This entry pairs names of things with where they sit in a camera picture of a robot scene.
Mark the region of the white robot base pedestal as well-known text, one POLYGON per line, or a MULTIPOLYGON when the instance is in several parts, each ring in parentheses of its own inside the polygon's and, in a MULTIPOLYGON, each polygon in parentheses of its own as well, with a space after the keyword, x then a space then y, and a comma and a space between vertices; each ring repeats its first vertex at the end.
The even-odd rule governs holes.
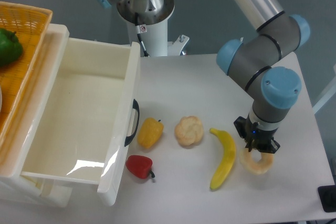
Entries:
POLYGON ((168 20, 174 9, 174 0, 122 0, 117 4, 118 13, 127 25, 129 42, 140 44, 142 57, 185 54, 188 36, 181 34, 175 41, 167 37, 168 20))

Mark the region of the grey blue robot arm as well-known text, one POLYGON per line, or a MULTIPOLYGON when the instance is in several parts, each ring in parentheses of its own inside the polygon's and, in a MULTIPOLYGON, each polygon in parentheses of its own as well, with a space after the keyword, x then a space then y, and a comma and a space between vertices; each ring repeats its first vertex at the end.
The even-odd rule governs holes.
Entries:
MULTIPOLYGON (((129 41, 140 44, 142 56, 175 56, 182 52, 181 40, 167 40, 167 20, 174 11, 174 0, 98 1, 105 8, 116 5, 127 23, 129 41)), ((235 1, 258 35, 247 43, 228 41, 218 51, 216 62, 253 98, 248 116, 234 122, 246 148, 273 154, 280 147, 274 134, 301 90, 298 75, 276 67, 276 63, 307 42, 310 27, 301 16, 287 15, 277 0, 235 1)))

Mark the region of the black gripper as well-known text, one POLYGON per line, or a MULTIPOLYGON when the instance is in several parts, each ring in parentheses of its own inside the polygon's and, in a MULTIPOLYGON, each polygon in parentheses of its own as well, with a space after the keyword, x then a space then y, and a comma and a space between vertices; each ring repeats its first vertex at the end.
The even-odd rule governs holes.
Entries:
POLYGON ((246 143, 249 152, 258 148, 261 153, 275 154, 280 149, 280 144, 274 140, 277 129, 266 131, 259 128, 257 122, 252 123, 249 117, 239 116, 234 121, 234 126, 240 138, 246 143))

